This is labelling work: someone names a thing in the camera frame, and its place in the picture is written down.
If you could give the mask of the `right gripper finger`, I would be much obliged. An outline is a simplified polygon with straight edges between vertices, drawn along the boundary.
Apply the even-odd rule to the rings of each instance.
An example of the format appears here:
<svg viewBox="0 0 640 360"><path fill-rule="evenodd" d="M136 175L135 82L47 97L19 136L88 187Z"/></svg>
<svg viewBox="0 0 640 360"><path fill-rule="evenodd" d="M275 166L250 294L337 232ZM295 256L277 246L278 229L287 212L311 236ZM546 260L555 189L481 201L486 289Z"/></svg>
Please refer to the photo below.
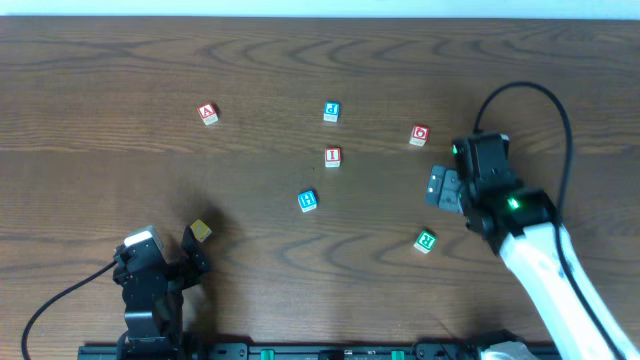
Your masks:
<svg viewBox="0 0 640 360"><path fill-rule="evenodd" d="M441 194L438 207L441 210L462 214L462 206L460 203L461 182L455 169L447 169L444 173L442 181Z"/></svg>
<svg viewBox="0 0 640 360"><path fill-rule="evenodd" d="M427 205L439 206L446 171L447 168L441 165L434 165L431 168L425 195Z"/></svg>

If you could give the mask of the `red letter I block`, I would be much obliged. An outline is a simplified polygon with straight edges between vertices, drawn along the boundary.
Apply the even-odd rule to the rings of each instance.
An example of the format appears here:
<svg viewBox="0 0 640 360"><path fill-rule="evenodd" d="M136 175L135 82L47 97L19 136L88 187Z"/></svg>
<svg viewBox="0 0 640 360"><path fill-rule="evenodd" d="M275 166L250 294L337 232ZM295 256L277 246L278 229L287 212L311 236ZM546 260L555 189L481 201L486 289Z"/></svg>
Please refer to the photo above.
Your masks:
<svg viewBox="0 0 640 360"><path fill-rule="evenodd" d="M337 168L341 165L341 149L339 147L326 148L324 163L326 168Z"/></svg>

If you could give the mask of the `red letter A block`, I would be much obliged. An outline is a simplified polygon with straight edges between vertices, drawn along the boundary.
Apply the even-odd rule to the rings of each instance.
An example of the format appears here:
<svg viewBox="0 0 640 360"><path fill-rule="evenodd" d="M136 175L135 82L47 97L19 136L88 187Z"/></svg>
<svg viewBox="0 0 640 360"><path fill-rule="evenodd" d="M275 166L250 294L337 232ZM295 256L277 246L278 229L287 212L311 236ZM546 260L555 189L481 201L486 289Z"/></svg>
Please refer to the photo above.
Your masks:
<svg viewBox="0 0 640 360"><path fill-rule="evenodd" d="M217 110L212 103L206 103L197 108L198 114L206 126L219 121Z"/></svg>

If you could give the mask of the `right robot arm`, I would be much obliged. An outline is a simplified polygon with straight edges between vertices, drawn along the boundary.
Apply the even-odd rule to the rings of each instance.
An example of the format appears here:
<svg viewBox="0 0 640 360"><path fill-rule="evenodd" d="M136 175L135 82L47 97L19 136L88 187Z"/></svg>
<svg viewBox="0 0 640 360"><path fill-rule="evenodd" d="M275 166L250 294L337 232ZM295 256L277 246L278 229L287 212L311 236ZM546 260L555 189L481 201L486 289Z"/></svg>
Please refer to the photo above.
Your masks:
<svg viewBox="0 0 640 360"><path fill-rule="evenodd" d="M510 168L509 138L488 133L452 142L455 165L434 166L427 202L457 212L502 259L534 303L564 359L636 359L587 277L559 210Z"/></svg>

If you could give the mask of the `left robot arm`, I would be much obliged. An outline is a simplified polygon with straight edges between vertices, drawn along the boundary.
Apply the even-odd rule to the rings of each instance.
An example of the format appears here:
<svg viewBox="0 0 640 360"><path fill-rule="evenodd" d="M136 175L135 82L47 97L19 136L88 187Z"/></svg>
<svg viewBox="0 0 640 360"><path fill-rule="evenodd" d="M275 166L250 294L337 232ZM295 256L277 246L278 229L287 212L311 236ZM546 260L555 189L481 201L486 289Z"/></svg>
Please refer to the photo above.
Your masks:
<svg viewBox="0 0 640 360"><path fill-rule="evenodd" d="M182 292L200 283L210 271L193 228L184 230L184 255L171 263L153 226L130 234L114 254L114 282L122 287L125 323L132 356L176 356L185 351Z"/></svg>

